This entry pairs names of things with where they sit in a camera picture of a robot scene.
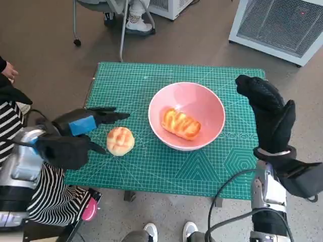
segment gray floor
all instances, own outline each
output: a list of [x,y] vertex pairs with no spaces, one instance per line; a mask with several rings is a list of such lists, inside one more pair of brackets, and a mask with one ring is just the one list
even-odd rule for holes
[[[297,103],[292,145],[298,158],[322,161],[323,49],[303,68],[247,47],[228,44],[238,0],[202,0],[175,22],[154,16],[157,34],[126,37],[125,61],[263,68],[283,96]],[[0,54],[20,73],[16,86],[50,118],[81,107],[97,62],[117,61],[120,29],[105,28],[102,14],[79,8],[82,47],[72,35],[72,1],[2,1]],[[101,190],[99,215],[80,232],[87,242],[120,241],[129,231],[154,222],[159,241],[181,241],[184,222],[206,230],[208,198],[138,193],[133,203],[121,191]],[[296,241],[323,241],[323,201],[310,204],[289,197],[288,217]],[[247,201],[225,200],[212,222],[250,210]],[[217,241],[248,241],[250,219],[228,225],[213,235]]]

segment cutting mat grid lines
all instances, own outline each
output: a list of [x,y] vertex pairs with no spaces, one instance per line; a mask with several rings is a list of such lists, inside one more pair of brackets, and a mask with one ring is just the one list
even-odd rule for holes
[[[115,106],[131,116],[113,125],[101,125],[89,135],[106,146],[106,135],[115,126],[128,127],[135,148],[123,157],[89,152],[80,170],[68,170],[65,182],[112,189],[213,196],[236,172],[255,167],[252,149],[257,145],[254,116],[248,100],[236,92],[240,75],[265,78],[260,69],[100,63],[86,107]],[[175,82],[196,82],[213,90],[226,110],[226,124],[219,137],[193,152],[169,148],[153,133],[148,121],[151,99]],[[250,199],[253,174],[237,178],[223,198]]]

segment black cable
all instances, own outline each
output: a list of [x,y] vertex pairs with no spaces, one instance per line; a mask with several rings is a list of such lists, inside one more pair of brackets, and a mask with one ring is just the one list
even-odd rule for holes
[[293,235],[292,235],[292,231],[290,230],[288,224],[287,224],[287,221],[284,219],[284,217],[276,210],[273,210],[273,209],[270,209],[270,208],[259,208],[259,209],[254,209],[253,211],[249,212],[249,213],[246,213],[246,214],[243,214],[243,215],[240,215],[238,217],[235,217],[235,218],[230,218],[228,220],[225,220],[223,222],[220,222],[220,223],[217,223],[215,224],[214,226],[210,226],[211,224],[211,215],[212,215],[212,210],[213,210],[213,207],[214,207],[214,204],[216,203],[216,199],[219,197],[220,193],[222,192],[222,190],[230,183],[232,182],[236,177],[242,175],[242,174],[246,174],[246,173],[249,173],[249,172],[254,172],[256,171],[256,169],[249,169],[249,170],[243,170],[237,174],[235,174],[234,176],[232,176],[229,180],[227,180],[222,186],[221,188],[219,189],[219,191],[217,192],[217,194],[215,195],[214,199],[213,199],[213,202],[212,202],[212,205],[210,207],[210,211],[208,213],[208,218],[207,218],[207,232],[205,233],[205,242],[211,242],[211,233],[221,227],[221,226],[224,226],[228,223],[232,223],[232,222],[235,222],[235,221],[238,221],[240,219],[243,219],[243,218],[246,218],[246,217],[249,217],[253,214],[256,214],[256,213],[259,213],[259,212],[262,212],[262,211],[268,211],[268,212],[273,212],[273,213],[276,213],[283,221],[285,227],[286,227],[286,230],[287,230],[287,233],[288,233],[288,236],[291,240],[291,242],[294,242],[294,239],[293,239]]
[[29,144],[29,143],[25,143],[25,142],[21,142],[21,141],[9,140],[9,139],[3,138],[3,137],[0,137],[0,142],[7,142],[9,144],[16,144],[16,145],[22,145],[22,146],[35,148],[35,145],[33,145],[33,144]]
[[83,242],[86,242],[85,239],[83,238],[83,236],[79,233],[79,231],[75,231],[82,239]]
[[213,201],[212,201],[212,205],[210,207],[210,210],[208,212],[208,218],[207,218],[207,230],[209,231],[210,230],[210,227],[211,227],[211,216],[212,216],[212,211],[213,211],[213,207],[214,207],[214,204],[216,203],[216,199],[220,196],[222,190],[230,183],[232,182],[236,177],[240,176],[240,175],[243,175],[243,174],[246,174],[246,173],[249,173],[249,172],[254,172],[256,171],[256,169],[249,169],[249,170],[243,170],[241,172],[238,172],[237,174],[235,174],[234,176],[232,176],[229,180],[227,180],[221,187],[220,189],[218,190],[217,194],[214,196],[213,198]]
[[283,221],[284,223],[284,226],[286,227],[287,229],[287,233],[288,233],[288,236],[289,236],[289,239],[291,240],[291,242],[295,242],[294,241],[294,238],[293,238],[293,235],[292,235],[292,231],[291,229],[289,228],[285,218],[276,210],[273,210],[273,209],[270,209],[270,208],[259,208],[259,209],[254,209],[253,211],[249,212],[249,213],[245,213],[245,214],[242,214],[240,216],[237,216],[235,218],[230,218],[226,221],[223,221],[223,222],[220,222],[220,223],[217,223],[216,225],[212,226],[211,229],[208,229],[207,232],[205,233],[205,241],[208,242],[207,240],[209,239],[210,235],[211,235],[211,232],[213,232],[215,229],[223,226],[223,225],[226,225],[226,224],[229,224],[229,223],[232,223],[232,222],[235,222],[235,221],[238,221],[240,219],[243,219],[243,218],[246,218],[246,217],[249,217],[251,215],[254,215],[256,213],[259,213],[259,212],[263,212],[263,211],[267,211],[267,212],[272,212],[272,213],[276,213],[280,219]]

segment pink bowl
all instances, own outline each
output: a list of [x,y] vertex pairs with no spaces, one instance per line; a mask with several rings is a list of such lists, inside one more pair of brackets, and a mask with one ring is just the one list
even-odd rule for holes
[[[180,138],[162,125],[164,112],[173,107],[195,118],[201,123],[201,130],[194,141]],[[211,90],[196,83],[180,82],[160,89],[152,98],[148,110],[149,123],[166,145],[182,151],[200,149],[221,133],[226,114],[221,100]]]

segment bread roll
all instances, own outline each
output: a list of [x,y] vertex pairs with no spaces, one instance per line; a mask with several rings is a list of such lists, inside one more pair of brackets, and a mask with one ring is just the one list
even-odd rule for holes
[[201,124],[198,121],[174,108],[169,108],[165,112],[161,126],[185,140],[194,140],[201,129]]
[[106,138],[106,147],[111,154],[123,156],[127,154],[135,145],[135,138],[131,131],[124,127],[114,128]]

